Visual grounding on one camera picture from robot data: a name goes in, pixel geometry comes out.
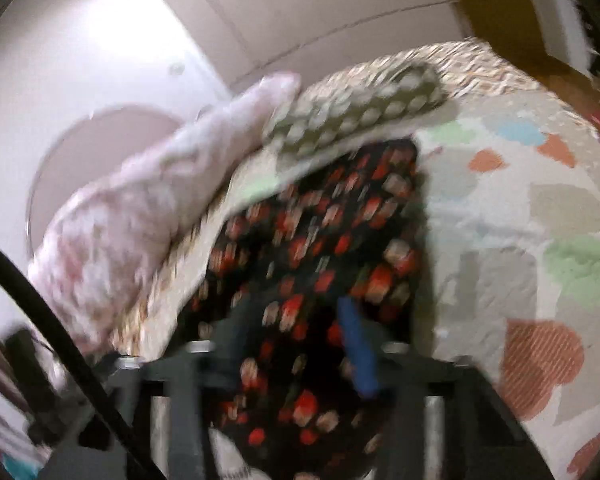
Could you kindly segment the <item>dark wooden chair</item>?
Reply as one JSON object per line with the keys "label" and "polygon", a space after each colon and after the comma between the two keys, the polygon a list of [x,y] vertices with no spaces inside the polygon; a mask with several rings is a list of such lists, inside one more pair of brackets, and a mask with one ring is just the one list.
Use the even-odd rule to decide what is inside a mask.
{"label": "dark wooden chair", "polygon": [[29,417],[29,440],[53,448],[65,437],[83,400],[71,389],[56,390],[38,359],[39,348],[52,354],[27,328],[0,339],[0,393]]}

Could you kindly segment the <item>rounded headboard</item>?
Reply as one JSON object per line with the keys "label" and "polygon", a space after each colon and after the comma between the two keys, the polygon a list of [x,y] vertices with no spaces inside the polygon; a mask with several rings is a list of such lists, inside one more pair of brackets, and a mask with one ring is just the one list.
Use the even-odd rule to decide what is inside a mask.
{"label": "rounded headboard", "polygon": [[89,114],[66,130],[43,157],[31,184],[28,252],[35,252],[53,216],[76,190],[167,138],[181,123],[162,110],[125,105]]}

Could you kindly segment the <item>green white patterned pillow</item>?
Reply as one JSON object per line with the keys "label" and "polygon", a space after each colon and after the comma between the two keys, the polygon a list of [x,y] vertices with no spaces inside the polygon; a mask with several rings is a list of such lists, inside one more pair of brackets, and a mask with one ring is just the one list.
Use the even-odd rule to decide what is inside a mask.
{"label": "green white patterned pillow", "polygon": [[305,158],[384,122],[430,112],[445,101],[438,71],[422,61],[393,62],[327,96],[281,105],[264,129],[279,154]]}

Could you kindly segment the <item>patchwork quilted bedspread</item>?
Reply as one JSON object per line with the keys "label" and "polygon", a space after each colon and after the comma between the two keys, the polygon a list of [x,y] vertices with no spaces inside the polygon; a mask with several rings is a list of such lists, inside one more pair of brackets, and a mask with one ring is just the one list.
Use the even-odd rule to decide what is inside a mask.
{"label": "patchwork quilted bedspread", "polygon": [[265,148],[170,251],[112,336],[155,359],[233,212],[366,142],[411,136],[424,170],[430,273],[416,344],[470,356],[529,431],[557,479],[600,479],[600,136],[554,93],[475,39],[430,44],[333,74],[323,104],[408,62],[440,73],[433,112],[296,159]]}

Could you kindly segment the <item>pink floral comforter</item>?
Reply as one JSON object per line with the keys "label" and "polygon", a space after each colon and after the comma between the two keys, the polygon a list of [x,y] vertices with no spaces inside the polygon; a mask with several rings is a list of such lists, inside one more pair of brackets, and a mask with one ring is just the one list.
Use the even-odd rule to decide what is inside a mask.
{"label": "pink floral comforter", "polygon": [[55,214],[27,278],[84,356],[111,332],[237,165],[260,148],[276,110],[301,89],[295,73],[262,78],[240,96],[76,191]]}

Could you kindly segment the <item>white wardrobe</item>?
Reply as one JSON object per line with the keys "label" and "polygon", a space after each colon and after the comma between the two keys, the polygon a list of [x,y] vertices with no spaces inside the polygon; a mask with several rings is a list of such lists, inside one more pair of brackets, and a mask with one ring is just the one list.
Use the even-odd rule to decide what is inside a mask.
{"label": "white wardrobe", "polygon": [[386,54],[472,30],[460,0],[162,0],[224,84],[276,70],[307,84]]}

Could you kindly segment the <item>brown wooden door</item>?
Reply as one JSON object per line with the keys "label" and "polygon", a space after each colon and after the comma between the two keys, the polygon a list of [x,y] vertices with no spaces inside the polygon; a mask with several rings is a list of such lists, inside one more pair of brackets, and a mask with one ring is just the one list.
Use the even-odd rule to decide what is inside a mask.
{"label": "brown wooden door", "polygon": [[585,76],[545,51],[532,0],[460,0],[475,36],[581,113],[597,96]]}

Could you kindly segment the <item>black floral dress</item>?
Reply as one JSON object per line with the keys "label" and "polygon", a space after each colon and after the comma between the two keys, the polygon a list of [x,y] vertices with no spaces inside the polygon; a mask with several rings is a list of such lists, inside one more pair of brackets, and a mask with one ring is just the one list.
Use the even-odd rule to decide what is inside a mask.
{"label": "black floral dress", "polygon": [[356,383],[338,304],[410,340],[417,156],[410,139],[368,144],[234,214],[178,315],[171,349],[215,339],[239,307],[258,312],[236,351],[238,387],[219,396],[212,422],[273,479],[353,479],[372,466],[396,394]]}

